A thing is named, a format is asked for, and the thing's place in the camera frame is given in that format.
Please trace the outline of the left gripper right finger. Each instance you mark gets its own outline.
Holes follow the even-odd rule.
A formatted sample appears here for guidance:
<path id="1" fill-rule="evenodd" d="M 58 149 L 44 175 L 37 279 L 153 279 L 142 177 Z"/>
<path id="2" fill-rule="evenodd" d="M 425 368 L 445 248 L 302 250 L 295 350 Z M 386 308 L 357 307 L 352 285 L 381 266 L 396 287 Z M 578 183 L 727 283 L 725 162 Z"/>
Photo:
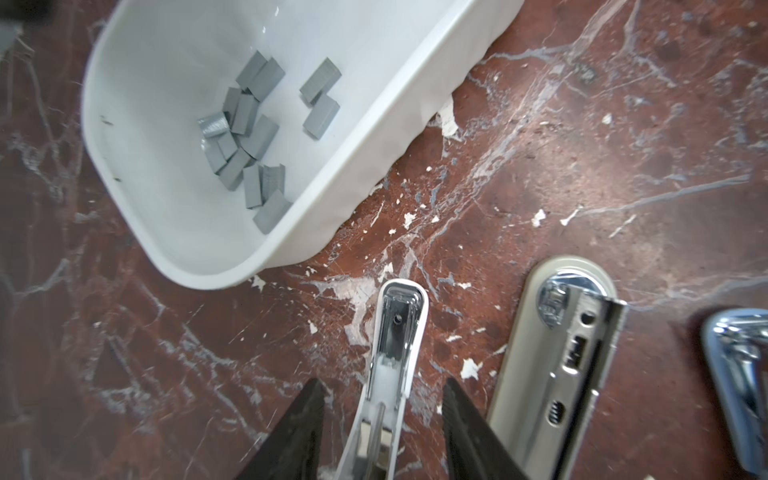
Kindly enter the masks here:
<path id="1" fill-rule="evenodd" d="M 450 479 L 527 479 L 453 377 L 443 387 L 442 407 Z"/>

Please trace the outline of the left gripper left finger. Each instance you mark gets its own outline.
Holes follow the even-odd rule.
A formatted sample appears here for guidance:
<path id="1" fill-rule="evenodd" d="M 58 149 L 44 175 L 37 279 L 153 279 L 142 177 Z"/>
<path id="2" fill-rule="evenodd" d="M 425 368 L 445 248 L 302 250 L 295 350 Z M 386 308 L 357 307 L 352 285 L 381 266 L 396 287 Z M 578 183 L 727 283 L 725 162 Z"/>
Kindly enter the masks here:
<path id="1" fill-rule="evenodd" d="M 307 381 L 236 479 L 316 479 L 326 390 Z"/>

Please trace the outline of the white mini stapler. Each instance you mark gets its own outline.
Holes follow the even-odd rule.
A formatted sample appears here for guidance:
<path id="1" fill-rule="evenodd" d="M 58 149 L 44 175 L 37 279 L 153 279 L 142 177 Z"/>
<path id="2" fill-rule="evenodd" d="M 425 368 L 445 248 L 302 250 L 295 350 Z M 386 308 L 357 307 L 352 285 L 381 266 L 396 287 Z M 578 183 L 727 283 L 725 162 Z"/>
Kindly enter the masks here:
<path id="1" fill-rule="evenodd" d="M 418 283 L 387 281 L 376 306 L 374 338 L 363 387 L 336 479 L 392 479 L 429 299 Z"/>

